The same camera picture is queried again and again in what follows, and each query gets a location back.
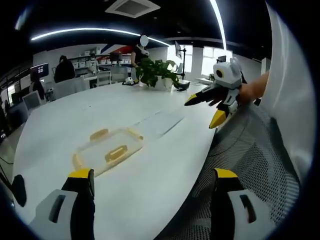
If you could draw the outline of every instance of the green leaves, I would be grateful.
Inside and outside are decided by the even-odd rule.
[[[215,81],[215,75],[210,73],[208,80]]]
[[[174,72],[168,70],[169,65],[173,67],[175,62],[171,60],[166,62],[156,60],[153,62],[150,58],[143,58],[141,65],[136,68],[136,76],[141,82],[151,87],[156,86],[158,81],[156,76],[161,76],[163,79],[169,78],[173,81],[173,84],[176,84],[179,79]]]

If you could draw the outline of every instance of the potted plant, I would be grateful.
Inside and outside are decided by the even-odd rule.
[[[210,73],[209,77],[208,77],[208,80],[210,81],[215,81],[215,75],[213,73]]]
[[[179,79],[174,72],[168,70],[169,64],[172,64],[172,61],[156,60],[153,62],[149,58],[143,58],[141,65],[136,68],[136,77],[156,90],[170,91],[172,85],[178,84]]]

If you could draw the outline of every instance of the ceiling air vent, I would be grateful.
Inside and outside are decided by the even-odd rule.
[[[135,19],[159,8],[158,5],[148,0],[117,0],[105,12]]]

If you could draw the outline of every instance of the black jacket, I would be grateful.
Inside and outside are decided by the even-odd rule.
[[[32,91],[38,91],[39,97],[41,98],[41,100],[44,100],[44,99],[45,99],[45,90],[44,90],[44,88],[42,87],[40,81],[36,81],[36,82],[33,84]]]
[[[68,80],[68,79],[74,79],[75,78],[75,68],[71,61],[64,60],[59,63],[59,65],[55,69],[54,74],[54,81],[56,83],[60,83],[62,81]]]

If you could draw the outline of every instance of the person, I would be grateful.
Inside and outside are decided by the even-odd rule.
[[[7,114],[9,112],[9,109],[10,109],[10,104],[9,104],[8,100],[6,99],[6,100],[4,100],[4,110]]]
[[[2,98],[0,97],[0,126],[3,129],[5,135],[8,137],[11,133],[9,125],[8,125],[8,121],[4,112],[4,109],[2,108]]]
[[[94,75],[100,72],[99,63],[96,60],[96,55],[94,53],[91,53],[90,55],[89,71],[92,72]]]
[[[283,145],[301,182],[313,160],[316,96],[307,61],[294,35],[269,6],[272,29],[270,70],[239,91],[240,104],[261,98],[260,107],[279,127]]]
[[[30,92],[38,91],[40,99],[44,100],[45,99],[45,90],[40,82],[38,71],[32,71],[30,73],[30,80],[31,80]]]
[[[136,42],[135,46],[133,46],[133,50],[131,53],[131,77],[135,81],[136,77],[136,67],[140,66],[141,60],[149,57],[149,52],[146,50],[144,46],[142,46],[142,38],[147,37],[145,35],[141,35],[139,40]]]
[[[56,83],[63,82],[68,79],[74,79],[76,76],[75,68],[66,56],[60,56],[59,65],[56,67],[54,81]]]

